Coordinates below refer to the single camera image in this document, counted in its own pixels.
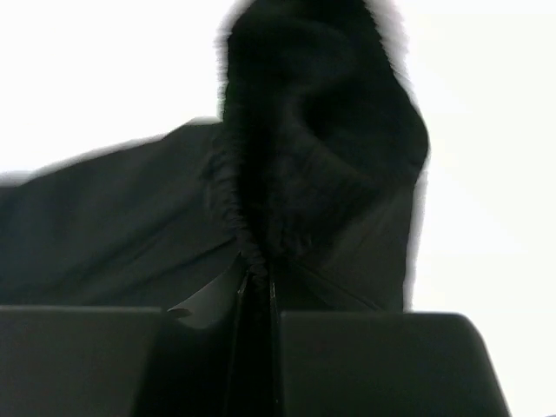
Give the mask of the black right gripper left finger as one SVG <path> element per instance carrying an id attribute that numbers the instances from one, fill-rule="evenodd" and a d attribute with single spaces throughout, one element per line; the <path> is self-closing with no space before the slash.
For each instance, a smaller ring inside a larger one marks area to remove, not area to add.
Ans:
<path id="1" fill-rule="evenodd" d="M 223 416 L 245 283 L 158 308 L 4 306 L 4 416 Z"/>

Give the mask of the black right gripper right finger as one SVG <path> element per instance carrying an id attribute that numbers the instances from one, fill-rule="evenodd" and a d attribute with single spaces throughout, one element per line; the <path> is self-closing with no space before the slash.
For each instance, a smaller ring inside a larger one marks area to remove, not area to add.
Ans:
<path id="1" fill-rule="evenodd" d="M 507 416 L 486 345 L 460 314 L 338 312 L 270 290 L 280 416 Z"/>

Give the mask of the black trousers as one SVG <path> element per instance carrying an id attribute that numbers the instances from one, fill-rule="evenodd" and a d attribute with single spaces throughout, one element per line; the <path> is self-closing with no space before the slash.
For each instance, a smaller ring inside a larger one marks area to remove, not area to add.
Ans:
<path id="1" fill-rule="evenodd" d="M 180 307 L 234 261 L 401 311 L 427 128 L 391 1 L 253 1 L 222 116 L 1 183 L 5 305 Z"/>

